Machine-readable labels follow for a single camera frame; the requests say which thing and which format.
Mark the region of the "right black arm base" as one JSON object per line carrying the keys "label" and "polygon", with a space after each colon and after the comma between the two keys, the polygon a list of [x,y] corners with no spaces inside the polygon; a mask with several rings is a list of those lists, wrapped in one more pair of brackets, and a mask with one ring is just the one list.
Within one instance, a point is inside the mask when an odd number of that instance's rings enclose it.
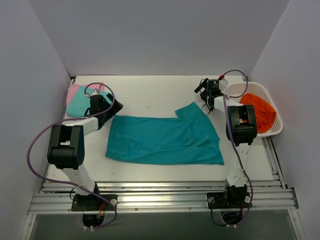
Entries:
{"label": "right black arm base", "polygon": [[246,193],[207,192],[207,206],[209,209],[247,209],[251,207],[250,195]]}

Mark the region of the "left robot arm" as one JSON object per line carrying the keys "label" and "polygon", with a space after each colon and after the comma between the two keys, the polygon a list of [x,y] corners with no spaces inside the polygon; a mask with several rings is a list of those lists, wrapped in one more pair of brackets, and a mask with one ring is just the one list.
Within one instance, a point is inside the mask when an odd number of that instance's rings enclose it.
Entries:
{"label": "left robot arm", "polygon": [[51,128],[47,151],[48,163],[61,170],[73,183],[77,195],[84,196],[83,204],[90,210],[100,206],[97,184],[85,168],[85,136],[100,130],[123,105],[111,93],[92,94],[84,119]]}

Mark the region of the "teal t shirt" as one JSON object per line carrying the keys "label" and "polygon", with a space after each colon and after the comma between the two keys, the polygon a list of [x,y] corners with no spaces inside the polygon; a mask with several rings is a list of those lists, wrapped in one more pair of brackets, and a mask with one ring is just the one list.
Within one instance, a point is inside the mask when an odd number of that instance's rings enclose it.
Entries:
{"label": "teal t shirt", "polygon": [[115,115],[105,156],[148,165],[223,165],[220,138],[200,107],[176,110],[176,117]]}

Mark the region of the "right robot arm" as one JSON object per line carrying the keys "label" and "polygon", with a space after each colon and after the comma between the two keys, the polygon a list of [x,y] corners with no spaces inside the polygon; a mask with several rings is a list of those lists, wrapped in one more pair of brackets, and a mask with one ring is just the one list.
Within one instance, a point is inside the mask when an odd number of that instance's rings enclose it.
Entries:
{"label": "right robot arm", "polygon": [[234,150],[227,186],[245,190],[250,182],[246,174],[248,154],[258,135],[254,106],[239,103],[234,96],[223,94],[218,79],[202,79],[194,92],[199,93],[210,112],[219,110],[225,114],[226,136]]}

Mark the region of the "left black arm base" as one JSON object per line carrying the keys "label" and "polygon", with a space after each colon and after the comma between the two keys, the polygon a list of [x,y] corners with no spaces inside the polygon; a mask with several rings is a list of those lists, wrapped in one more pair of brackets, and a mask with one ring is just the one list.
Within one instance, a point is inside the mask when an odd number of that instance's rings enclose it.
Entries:
{"label": "left black arm base", "polygon": [[104,211],[113,211],[117,207],[118,195],[117,194],[102,194],[103,198],[110,202],[106,203],[104,200],[93,195],[80,195],[76,194],[73,197],[71,211],[73,212],[88,212],[98,211],[104,205]]}

